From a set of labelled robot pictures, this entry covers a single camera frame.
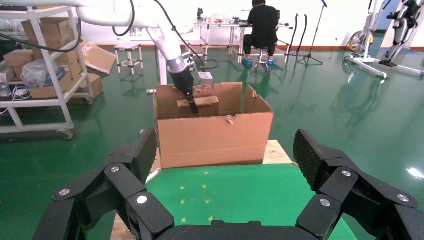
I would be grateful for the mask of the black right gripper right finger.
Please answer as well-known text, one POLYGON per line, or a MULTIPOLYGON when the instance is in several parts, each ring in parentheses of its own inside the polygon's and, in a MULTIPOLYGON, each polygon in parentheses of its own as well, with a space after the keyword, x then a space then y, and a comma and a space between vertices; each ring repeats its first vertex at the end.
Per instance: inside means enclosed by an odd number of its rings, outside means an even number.
POLYGON ((348 215, 377 240, 423 239, 424 213, 412 195, 365 173, 306 129, 296 132, 293 155, 315 193, 297 218, 297 228, 326 240, 348 215))

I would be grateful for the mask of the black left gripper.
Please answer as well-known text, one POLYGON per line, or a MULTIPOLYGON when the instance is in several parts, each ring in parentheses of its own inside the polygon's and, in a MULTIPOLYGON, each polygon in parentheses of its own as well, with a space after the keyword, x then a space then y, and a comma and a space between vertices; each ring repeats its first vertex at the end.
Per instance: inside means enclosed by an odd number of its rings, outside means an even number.
POLYGON ((184 94, 193 114, 198 114, 199 110, 193 97, 194 77, 190 68, 186 68, 179 73, 170 73, 174 86, 184 94))

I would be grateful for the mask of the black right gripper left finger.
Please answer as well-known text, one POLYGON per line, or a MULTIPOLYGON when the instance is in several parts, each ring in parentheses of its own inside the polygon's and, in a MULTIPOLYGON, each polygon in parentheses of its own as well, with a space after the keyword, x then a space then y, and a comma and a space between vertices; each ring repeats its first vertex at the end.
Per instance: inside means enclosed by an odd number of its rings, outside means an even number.
POLYGON ((156 131, 144 129, 100 167, 59 187, 33 238, 85 240, 104 215, 116 212, 137 240, 157 240, 174 226, 174 217, 146 187, 156 155, 156 131))

